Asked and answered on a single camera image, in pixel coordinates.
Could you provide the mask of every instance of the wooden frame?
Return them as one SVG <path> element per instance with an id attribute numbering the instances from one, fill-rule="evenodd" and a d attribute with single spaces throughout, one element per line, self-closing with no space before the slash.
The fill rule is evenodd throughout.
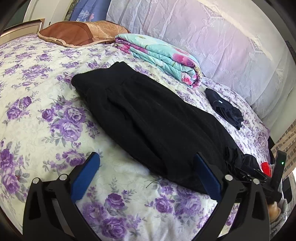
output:
<path id="1" fill-rule="evenodd" d="M 43 28 L 43 24 L 44 18 L 12 26 L 4 30 L 0 36 L 0 45 L 22 36 L 37 34 Z"/>

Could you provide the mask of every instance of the black fabric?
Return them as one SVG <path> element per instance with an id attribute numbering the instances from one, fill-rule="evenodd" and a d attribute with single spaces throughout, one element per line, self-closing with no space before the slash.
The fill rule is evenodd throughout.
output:
<path id="1" fill-rule="evenodd" d="M 241 111 L 234 107 L 227 100 L 224 100 L 216 91 L 209 88 L 205 89 L 205 94 L 214 111 L 223 119 L 233 125 L 236 129 L 242 127 L 241 122 L 244 121 Z"/>
<path id="2" fill-rule="evenodd" d="M 233 163 L 243 163 L 244 154 L 213 115 L 124 62 L 75 75 L 72 85 L 105 132 L 155 174 L 206 193 L 194 174 L 195 153 L 224 174 L 226 148 L 237 152 Z"/>
<path id="3" fill-rule="evenodd" d="M 261 170 L 256 158 L 250 154 L 243 154 L 240 149 L 231 149 L 229 147 L 225 150 L 224 159 L 226 160 L 229 172 L 236 173 L 235 167 L 245 171 L 251 176 L 254 176 L 256 171 Z"/>

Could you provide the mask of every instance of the black pants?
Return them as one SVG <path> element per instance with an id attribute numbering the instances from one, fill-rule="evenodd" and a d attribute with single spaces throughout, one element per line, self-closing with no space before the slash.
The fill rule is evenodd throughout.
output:
<path id="1" fill-rule="evenodd" d="M 227 147 L 239 153 L 233 163 L 242 161 L 241 150 L 213 115 L 124 62 L 78 74 L 72 85 L 113 140 L 153 173 L 177 184 L 205 193 L 193 170 L 197 152 L 224 174 Z"/>

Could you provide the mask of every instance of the brown pillow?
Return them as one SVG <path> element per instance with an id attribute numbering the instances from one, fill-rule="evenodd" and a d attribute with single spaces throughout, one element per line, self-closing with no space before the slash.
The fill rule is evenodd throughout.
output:
<path id="1" fill-rule="evenodd" d="M 38 37 L 65 47 L 79 48 L 97 43 L 113 43 L 118 34 L 130 33 L 126 28 L 109 21 L 64 21 L 38 32 Z"/>

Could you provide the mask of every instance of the metal bolt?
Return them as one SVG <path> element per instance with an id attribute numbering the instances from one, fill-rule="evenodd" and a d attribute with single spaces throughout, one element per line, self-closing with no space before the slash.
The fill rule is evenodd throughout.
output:
<path id="1" fill-rule="evenodd" d="M 61 180 L 61 181 L 65 181 L 66 179 L 67 179 L 67 175 L 66 174 L 62 174 L 62 175 L 60 175 L 59 176 L 59 179 Z"/>
<path id="2" fill-rule="evenodd" d="M 232 181 L 232 180 L 233 180 L 233 176 L 227 174 L 227 175 L 225 175 L 225 179 L 226 179 L 227 181 Z"/>
<path id="3" fill-rule="evenodd" d="M 34 183 L 34 184 L 37 184 L 38 182 L 39 182 L 39 178 L 34 178 L 34 179 L 33 179 L 33 183 Z"/>
<path id="4" fill-rule="evenodd" d="M 260 184 L 260 181 L 257 178 L 253 179 L 253 183 L 255 183 L 256 185 Z"/>

